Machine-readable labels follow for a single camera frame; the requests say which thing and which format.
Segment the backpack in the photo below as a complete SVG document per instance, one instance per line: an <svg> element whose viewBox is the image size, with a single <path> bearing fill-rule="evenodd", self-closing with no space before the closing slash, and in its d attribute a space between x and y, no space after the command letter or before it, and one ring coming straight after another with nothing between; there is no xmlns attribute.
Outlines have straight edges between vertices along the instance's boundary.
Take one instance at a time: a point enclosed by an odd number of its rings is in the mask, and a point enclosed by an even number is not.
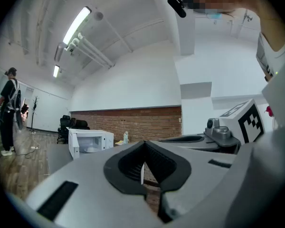
<svg viewBox="0 0 285 228"><path fill-rule="evenodd" d="M19 83L16 85L16 81L11 79L14 84L15 92L12 96L9 95L9 102L7 108L14 111L14 124L16 129L22 130L22 118L21 118L21 90Z"/></svg>

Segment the fluorescent light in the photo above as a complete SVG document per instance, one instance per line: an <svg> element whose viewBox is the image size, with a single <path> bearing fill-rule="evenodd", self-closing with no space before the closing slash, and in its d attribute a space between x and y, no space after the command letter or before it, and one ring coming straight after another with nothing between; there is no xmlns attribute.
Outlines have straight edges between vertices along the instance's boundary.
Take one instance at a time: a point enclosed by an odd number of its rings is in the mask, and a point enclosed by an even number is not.
<svg viewBox="0 0 285 228"><path fill-rule="evenodd" d="M55 78L57 78L58 72L59 72L59 66L55 65L54 75L53 75Z"/></svg>
<svg viewBox="0 0 285 228"><path fill-rule="evenodd" d="M82 23L82 21L85 20L85 18L91 13L91 10L88 7L84 7L80 13L77 15L73 23L71 24L70 28L68 29L65 38L63 39L63 42L67 45L69 44L72 36Z"/></svg>

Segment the white box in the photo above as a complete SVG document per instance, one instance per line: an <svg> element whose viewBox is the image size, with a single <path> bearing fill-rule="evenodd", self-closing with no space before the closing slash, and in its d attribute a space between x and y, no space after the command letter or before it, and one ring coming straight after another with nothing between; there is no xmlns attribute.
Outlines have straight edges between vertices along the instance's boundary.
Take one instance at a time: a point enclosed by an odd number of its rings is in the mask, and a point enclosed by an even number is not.
<svg viewBox="0 0 285 228"><path fill-rule="evenodd" d="M231 108L219 117L219 125L226 126L241 145L255 141L264 134L264 125L254 99Z"/></svg>
<svg viewBox="0 0 285 228"><path fill-rule="evenodd" d="M86 151L98 152L113 148L114 134L102 130L69 129L68 145L73 159Z"/></svg>

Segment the stack of black chairs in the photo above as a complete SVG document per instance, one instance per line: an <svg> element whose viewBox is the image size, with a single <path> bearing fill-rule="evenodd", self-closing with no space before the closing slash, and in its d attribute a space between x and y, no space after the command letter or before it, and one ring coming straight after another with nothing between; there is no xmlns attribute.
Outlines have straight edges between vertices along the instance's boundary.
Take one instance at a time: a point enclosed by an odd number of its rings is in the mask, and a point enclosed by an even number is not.
<svg viewBox="0 0 285 228"><path fill-rule="evenodd" d="M90 130L86 121L76 120L70 116L64 115L60 119L60 128L58 128L57 143L62 142L63 144L68 143L68 128Z"/></svg>

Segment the bottle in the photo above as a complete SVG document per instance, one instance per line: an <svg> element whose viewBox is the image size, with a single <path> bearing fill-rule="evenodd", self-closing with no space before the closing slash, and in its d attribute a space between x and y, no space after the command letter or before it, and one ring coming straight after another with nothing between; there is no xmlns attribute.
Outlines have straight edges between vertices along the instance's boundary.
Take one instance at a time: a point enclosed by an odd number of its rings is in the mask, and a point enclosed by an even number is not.
<svg viewBox="0 0 285 228"><path fill-rule="evenodd" d="M124 136L123 137L123 143L124 144L127 144L129 142L128 135L129 135L128 132L125 132L124 135L123 135Z"/></svg>

